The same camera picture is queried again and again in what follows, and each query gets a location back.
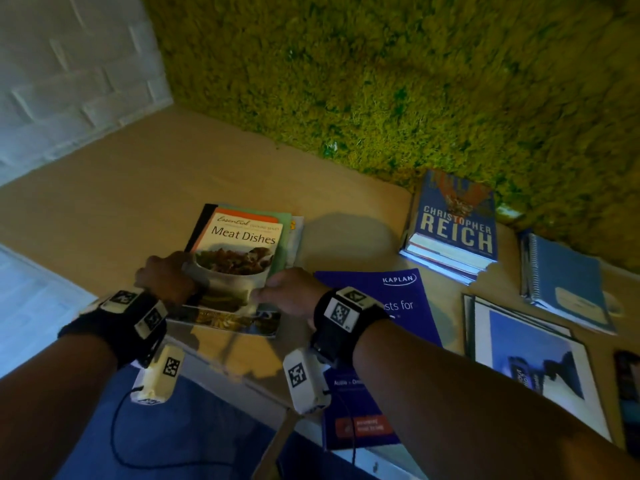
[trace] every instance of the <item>black wristband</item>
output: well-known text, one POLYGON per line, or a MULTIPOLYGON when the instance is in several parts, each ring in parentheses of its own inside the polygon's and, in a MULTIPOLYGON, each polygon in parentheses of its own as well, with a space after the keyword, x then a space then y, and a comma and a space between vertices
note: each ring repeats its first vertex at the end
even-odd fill
POLYGON ((364 293, 352 288, 333 289, 325 293, 316 305, 314 311, 316 331, 311 336, 311 348, 322 362, 328 363, 334 368, 352 367, 353 351, 363 332, 372 323, 388 318, 384 308, 364 293), (361 303, 368 302, 368 306, 358 306, 358 302, 353 300, 354 296, 357 296, 361 303), (356 312, 358 314, 353 327, 351 327, 352 320, 348 320, 347 315, 334 316, 335 308, 333 314, 329 317, 326 316, 332 300, 340 303, 340 305, 336 304, 336 307, 347 308, 350 310, 349 313, 356 312))
POLYGON ((96 335, 109 345, 118 369, 137 360, 147 367, 166 333, 166 309, 148 292, 121 290, 105 301, 94 302, 60 329, 65 335, 96 335))

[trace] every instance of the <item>moss wall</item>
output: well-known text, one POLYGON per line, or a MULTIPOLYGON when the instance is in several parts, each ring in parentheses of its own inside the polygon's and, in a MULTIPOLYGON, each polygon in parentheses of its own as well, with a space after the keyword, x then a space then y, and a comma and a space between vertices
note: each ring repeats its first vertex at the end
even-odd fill
POLYGON ((181 104, 640 269, 640 0, 147 0, 181 104))

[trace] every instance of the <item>bowl of food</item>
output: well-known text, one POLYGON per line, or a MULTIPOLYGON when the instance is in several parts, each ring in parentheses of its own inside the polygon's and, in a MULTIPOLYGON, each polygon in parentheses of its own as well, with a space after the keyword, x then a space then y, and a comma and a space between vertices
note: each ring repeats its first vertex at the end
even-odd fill
POLYGON ((247 313, 249 293, 264 286, 272 261, 269 248, 219 245, 215 249, 197 250, 193 263, 185 271, 208 288, 207 307, 247 313))

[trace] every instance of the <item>spiral notebook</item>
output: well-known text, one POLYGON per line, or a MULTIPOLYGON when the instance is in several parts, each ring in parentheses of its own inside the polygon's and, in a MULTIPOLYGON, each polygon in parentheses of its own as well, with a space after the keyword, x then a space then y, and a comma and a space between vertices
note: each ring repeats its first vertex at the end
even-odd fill
POLYGON ((528 302, 592 330, 616 333, 596 258, 533 233, 524 233, 520 245, 522 295, 528 302))

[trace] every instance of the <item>wooden table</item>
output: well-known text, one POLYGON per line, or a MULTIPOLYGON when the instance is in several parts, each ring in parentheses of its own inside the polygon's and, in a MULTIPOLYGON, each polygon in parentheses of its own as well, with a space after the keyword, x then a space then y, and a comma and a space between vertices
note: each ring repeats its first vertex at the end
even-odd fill
MULTIPOLYGON (((207 202, 304 216, 298 264, 309 271, 414 267, 397 255, 407 191, 179 107, 0 187, 0 242, 101 295, 130 285, 150 254, 182 249, 207 202)), ((469 288, 420 269, 443 345, 452 351, 463 349, 462 292, 567 324, 523 302, 516 238, 499 226, 498 242, 500 262, 469 288)), ((619 335, 570 326, 588 347, 612 437, 623 445, 612 353, 640 353, 640 283, 611 266, 603 270, 605 290, 626 312, 614 320, 619 335)), ((170 335, 225 382, 283 408, 291 404, 282 359, 307 342, 304 323, 284 317, 274 340, 182 325, 171 326, 170 335)), ((202 371, 193 377, 208 380, 202 371)))

